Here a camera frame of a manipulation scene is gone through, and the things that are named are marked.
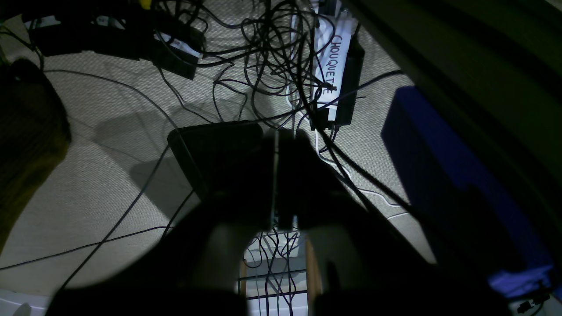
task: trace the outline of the floor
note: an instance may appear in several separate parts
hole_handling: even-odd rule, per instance
[[[221,1],[208,3],[218,16],[227,20],[240,20],[246,12],[236,5],[222,5]],[[23,25],[17,18],[7,25],[26,38]],[[207,34],[210,45],[219,42],[224,44],[226,39],[231,44],[240,40],[211,24]],[[360,32],[360,42],[366,50],[361,82],[398,69],[364,30]],[[1,37],[0,44],[12,60],[19,57],[37,60],[11,38]],[[130,84],[159,104],[178,126],[203,123],[179,107],[156,68],[148,61],[123,60],[84,52],[47,58],[46,69],[83,71]],[[166,77],[190,105],[216,119],[211,83],[220,70],[199,69],[194,81],[170,73],[166,73]],[[235,78],[239,74],[233,73],[232,76]],[[0,267],[101,240],[139,192],[166,147],[166,137],[172,129],[149,102],[124,87],[72,74],[50,73],[48,77],[67,108],[74,139],[65,161],[35,194],[18,220],[0,256]],[[406,76],[393,76],[363,90],[359,96],[366,98],[357,101],[352,125],[342,128],[336,139],[337,145],[352,159],[404,198],[404,190],[380,131],[394,91],[410,84]],[[233,119],[242,98],[226,89],[220,90],[217,96],[224,116]],[[274,113],[287,109],[283,97],[261,97],[259,101],[263,108]],[[251,118],[249,112],[244,115]],[[358,187],[378,191],[355,172],[352,172],[352,176]],[[308,185],[307,180],[301,180],[303,185]],[[153,185],[114,236],[165,225],[189,189],[189,183],[179,171],[173,155],[168,153]],[[369,195],[369,198],[387,217],[404,212],[400,208],[387,206],[378,196]],[[190,200],[183,212],[197,202],[197,199]],[[390,221],[427,260],[434,261],[423,233],[412,217],[398,216]],[[71,281],[70,286],[88,285],[117,273],[146,253],[161,233],[161,230],[154,230],[105,244]],[[50,296],[90,250],[82,249],[1,271],[0,288]]]

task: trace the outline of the beige carpet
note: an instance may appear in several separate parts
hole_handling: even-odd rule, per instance
[[[208,6],[227,21],[239,21],[247,12],[239,2],[224,5],[222,1],[208,1]],[[27,38],[18,18],[9,21],[7,25]],[[219,42],[223,43],[224,39],[229,39],[230,44],[234,45],[239,42],[240,37],[211,24],[207,34],[210,49]],[[398,69],[376,41],[363,30],[360,41],[366,50],[362,82]],[[11,38],[2,36],[0,44],[11,60],[18,57],[37,59]],[[180,108],[150,62],[85,52],[47,58],[46,69],[83,71],[119,80],[152,98],[178,126],[204,123]],[[220,70],[218,67],[199,69],[194,81],[170,73],[166,73],[166,77],[191,106],[216,119],[211,83]],[[242,75],[239,69],[229,73],[232,78],[240,78]],[[37,192],[17,222],[0,256],[0,267],[100,241],[139,192],[165,148],[167,134],[172,129],[149,102],[126,88],[71,74],[51,73],[48,77],[66,105],[74,141],[66,160]],[[405,197],[405,193],[384,147],[380,131],[394,91],[409,84],[411,82],[406,76],[394,76],[360,92],[359,96],[366,98],[357,101],[352,125],[343,127],[336,139],[336,143],[351,158],[402,197]],[[234,119],[242,97],[219,88],[217,98],[225,119]],[[257,100],[262,109],[275,113],[287,110],[283,97],[260,96]],[[251,118],[249,111],[244,115]],[[360,188],[379,191],[356,173],[352,175]],[[302,181],[303,186],[310,184],[309,179],[296,181]],[[147,194],[139,200],[114,236],[165,225],[189,189],[177,162],[169,153]],[[377,196],[369,198],[386,216],[404,212],[400,208],[388,207]],[[196,200],[190,201],[184,211],[196,203]],[[391,221],[428,260],[434,261],[414,219],[405,215]],[[148,251],[161,233],[162,231],[152,231],[104,245],[70,286],[91,284],[115,274]],[[52,295],[89,251],[91,248],[1,271],[0,288],[27,294]]]

